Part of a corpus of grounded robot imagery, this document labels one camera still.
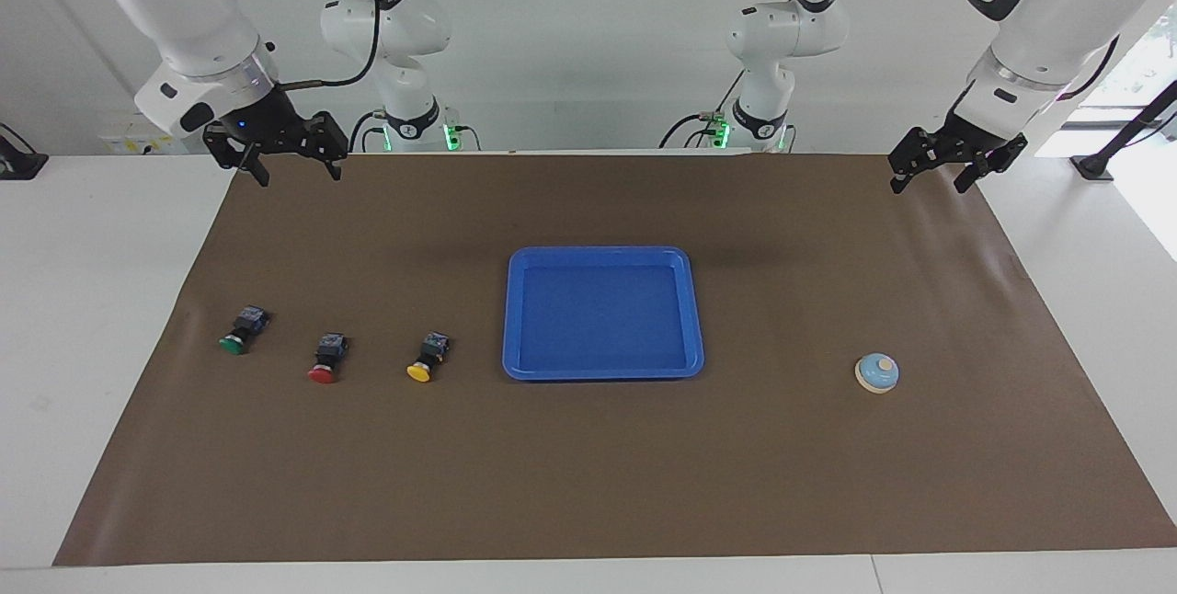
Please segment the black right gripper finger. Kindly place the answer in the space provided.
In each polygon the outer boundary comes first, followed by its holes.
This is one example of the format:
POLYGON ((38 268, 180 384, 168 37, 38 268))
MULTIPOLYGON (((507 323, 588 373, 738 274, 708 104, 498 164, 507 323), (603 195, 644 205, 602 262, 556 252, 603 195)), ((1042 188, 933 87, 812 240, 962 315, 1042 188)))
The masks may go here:
POLYGON ((205 126, 202 144, 224 171, 242 172, 242 174, 253 176, 260 187, 270 186, 270 172, 260 161, 257 144, 239 142, 219 121, 205 126))
POLYGON ((322 163, 333 182, 340 182, 340 163, 350 156, 350 138, 330 112, 315 112, 300 124, 299 155, 322 163))

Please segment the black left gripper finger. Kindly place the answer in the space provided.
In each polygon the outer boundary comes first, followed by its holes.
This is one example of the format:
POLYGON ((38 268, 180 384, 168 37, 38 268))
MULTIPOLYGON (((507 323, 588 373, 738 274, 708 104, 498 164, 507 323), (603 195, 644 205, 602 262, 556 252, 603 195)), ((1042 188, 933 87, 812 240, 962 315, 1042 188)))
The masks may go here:
POLYGON ((955 176, 955 191, 966 193, 983 176, 991 174, 1004 174, 1017 161, 1022 151, 1028 146, 1024 134, 1017 134, 1011 141, 1003 144, 993 151, 984 154, 976 154, 971 162, 963 167, 960 174, 955 176))
POLYGON ((942 163, 940 153, 947 138, 940 132, 927 132, 912 128, 904 134, 895 151, 887 155, 887 165, 892 171, 890 188, 899 195, 911 180, 926 171, 937 169, 942 163))

